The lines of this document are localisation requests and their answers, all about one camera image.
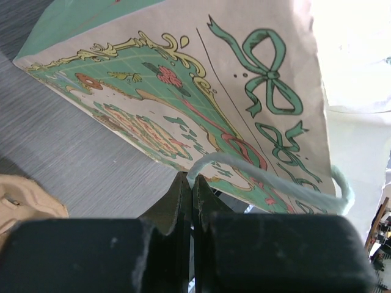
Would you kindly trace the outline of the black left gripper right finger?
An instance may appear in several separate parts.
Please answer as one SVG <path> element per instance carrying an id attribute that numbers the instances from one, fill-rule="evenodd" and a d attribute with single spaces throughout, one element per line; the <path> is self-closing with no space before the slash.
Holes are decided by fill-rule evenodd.
<path id="1" fill-rule="evenodd" d="M 235 213 L 202 176 L 192 197 L 197 292 L 371 292 L 377 282 L 344 217 Z"/>

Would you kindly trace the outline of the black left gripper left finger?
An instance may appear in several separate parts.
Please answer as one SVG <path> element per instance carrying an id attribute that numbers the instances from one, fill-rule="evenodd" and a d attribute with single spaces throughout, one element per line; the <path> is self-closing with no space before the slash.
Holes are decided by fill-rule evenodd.
<path id="1" fill-rule="evenodd" d="M 186 292 L 191 190 L 176 175 L 136 219 L 19 224 L 1 250 L 2 292 Z"/>

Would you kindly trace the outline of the tan cloth lump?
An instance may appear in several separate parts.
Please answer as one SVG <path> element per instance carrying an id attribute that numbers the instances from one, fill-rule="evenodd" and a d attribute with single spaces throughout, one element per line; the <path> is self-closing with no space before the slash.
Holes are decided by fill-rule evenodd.
<path id="1" fill-rule="evenodd" d="M 35 181 L 17 175 L 1 175 L 1 234 L 30 219 L 69 217 L 67 208 Z"/>

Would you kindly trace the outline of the printed paper gift bag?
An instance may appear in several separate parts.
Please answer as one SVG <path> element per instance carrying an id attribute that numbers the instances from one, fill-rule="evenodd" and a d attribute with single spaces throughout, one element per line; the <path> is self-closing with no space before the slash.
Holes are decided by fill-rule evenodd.
<path id="1" fill-rule="evenodd" d="M 345 215 L 312 23 L 311 1 L 54 1 L 13 62 L 191 179 Z"/>

